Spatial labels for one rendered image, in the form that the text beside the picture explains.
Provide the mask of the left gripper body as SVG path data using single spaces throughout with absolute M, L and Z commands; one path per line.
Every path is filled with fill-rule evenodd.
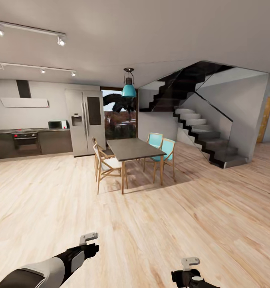
M 95 256 L 95 254 L 96 254 L 95 243 L 89 244 L 89 245 L 83 245 L 81 247 L 85 248 L 85 251 L 86 251 L 86 256 L 85 256 L 84 260 L 86 260 L 87 258 Z

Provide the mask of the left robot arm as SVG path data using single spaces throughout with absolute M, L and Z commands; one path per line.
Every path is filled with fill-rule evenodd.
M 98 239 L 98 236 L 97 232 L 81 235 L 79 246 L 68 248 L 54 258 L 9 272 L 0 281 L 0 288 L 59 288 L 87 258 L 99 251 L 99 245 L 87 245 L 87 241 Z

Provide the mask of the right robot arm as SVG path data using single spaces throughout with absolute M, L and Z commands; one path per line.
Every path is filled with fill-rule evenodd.
M 176 282 L 178 288 L 220 288 L 205 282 L 197 269 L 191 269 L 191 265 L 201 263 L 198 257 L 181 258 L 183 270 L 171 272 L 172 281 Z

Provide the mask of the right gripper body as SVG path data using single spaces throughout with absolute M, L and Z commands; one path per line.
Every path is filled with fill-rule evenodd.
M 174 273 L 175 273 L 176 284 L 178 288 L 187 288 L 185 280 L 190 274 L 200 275 L 197 269 L 191 269 L 190 271 L 178 270 L 178 271 L 174 271 Z

